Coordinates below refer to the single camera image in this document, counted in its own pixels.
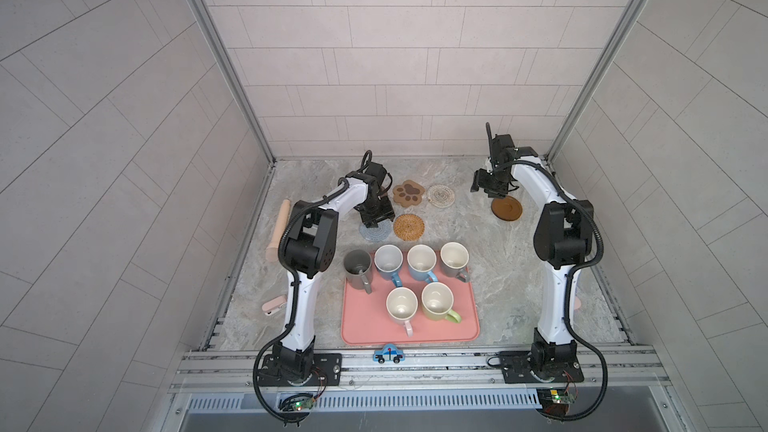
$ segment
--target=mug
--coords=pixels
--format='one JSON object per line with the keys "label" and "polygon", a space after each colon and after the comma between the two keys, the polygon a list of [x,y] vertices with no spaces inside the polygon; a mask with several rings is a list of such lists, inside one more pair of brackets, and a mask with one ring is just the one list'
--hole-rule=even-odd
{"label": "mug", "polygon": [[451,307],[453,307],[453,292],[447,285],[433,282],[424,287],[422,310],[429,320],[441,321],[445,318],[458,324],[462,321],[462,316]]}
{"label": "mug", "polygon": [[346,270],[346,280],[352,288],[364,290],[367,294],[372,292],[373,270],[371,270],[371,255],[368,252],[358,248],[345,255],[344,270]]}
{"label": "mug", "polygon": [[458,242],[449,242],[440,249],[442,272],[449,277],[455,277],[462,282],[469,282],[469,252]]}
{"label": "mug", "polygon": [[395,287],[402,287],[400,281],[400,267],[402,267],[402,251],[395,245],[382,245],[373,255],[373,263],[376,270],[385,280],[391,280]]}
{"label": "mug", "polygon": [[437,254],[431,247],[419,244],[408,251],[408,272],[417,281],[437,282],[437,276],[432,271],[435,265],[437,265]]}
{"label": "mug", "polygon": [[411,319],[416,315],[418,299],[408,287],[396,287],[386,296],[386,311],[395,323],[406,328],[409,337],[413,336]]}

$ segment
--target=rolling pin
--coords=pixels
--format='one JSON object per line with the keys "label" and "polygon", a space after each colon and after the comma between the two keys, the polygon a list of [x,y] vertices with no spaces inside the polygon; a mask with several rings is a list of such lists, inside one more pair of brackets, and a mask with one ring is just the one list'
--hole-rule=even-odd
{"label": "rolling pin", "polygon": [[277,220],[275,220],[275,228],[272,231],[272,240],[270,240],[269,245],[266,246],[267,262],[277,262],[277,247],[280,245],[280,238],[283,236],[283,232],[286,229],[289,213],[290,213],[290,200],[286,198],[285,200],[283,200],[283,205],[280,206],[280,212],[277,213]]}

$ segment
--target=pink tray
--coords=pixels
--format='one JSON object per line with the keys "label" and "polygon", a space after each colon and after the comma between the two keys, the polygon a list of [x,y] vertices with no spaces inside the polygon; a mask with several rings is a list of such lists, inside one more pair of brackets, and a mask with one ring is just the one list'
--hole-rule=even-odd
{"label": "pink tray", "polygon": [[475,294],[472,284],[447,277],[440,267],[440,251],[437,253],[435,275],[440,282],[450,287],[453,292],[453,310],[462,316],[462,322],[456,324],[448,320],[431,321],[422,312],[422,290],[426,282],[414,280],[408,273],[406,253],[403,253],[400,280],[418,297],[418,311],[411,325],[413,336],[408,337],[403,326],[393,322],[386,311],[386,296],[395,288],[392,281],[385,280],[373,268],[371,282],[372,293],[359,291],[344,281],[344,310],[341,320],[341,338],[349,345],[420,344],[425,342],[464,342],[474,341],[480,335],[480,322],[475,307]]}

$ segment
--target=wall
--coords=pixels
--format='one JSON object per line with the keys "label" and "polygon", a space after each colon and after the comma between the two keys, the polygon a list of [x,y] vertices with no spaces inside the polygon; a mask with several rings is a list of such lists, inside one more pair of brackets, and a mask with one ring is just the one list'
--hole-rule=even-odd
{"label": "wall", "polygon": [[281,157],[546,152],[627,0],[206,0]]}
{"label": "wall", "polygon": [[139,430],[264,154],[185,0],[0,0],[0,24],[0,429]]}
{"label": "wall", "polygon": [[766,15],[650,0],[554,163],[594,204],[628,326],[698,430],[768,430]]}

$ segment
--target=toy car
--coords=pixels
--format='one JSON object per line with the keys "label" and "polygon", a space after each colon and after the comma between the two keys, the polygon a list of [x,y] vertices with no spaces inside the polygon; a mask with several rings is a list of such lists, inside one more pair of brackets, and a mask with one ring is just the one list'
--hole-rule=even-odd
{"label": "toy car", "polygon": [[402,354],[402,350],[398,349],[394,344],[387,344],[373,354],[373,360],[378,361],[380,364],[388,360],[399,364],[400,360],[405,360],[405,357]]}

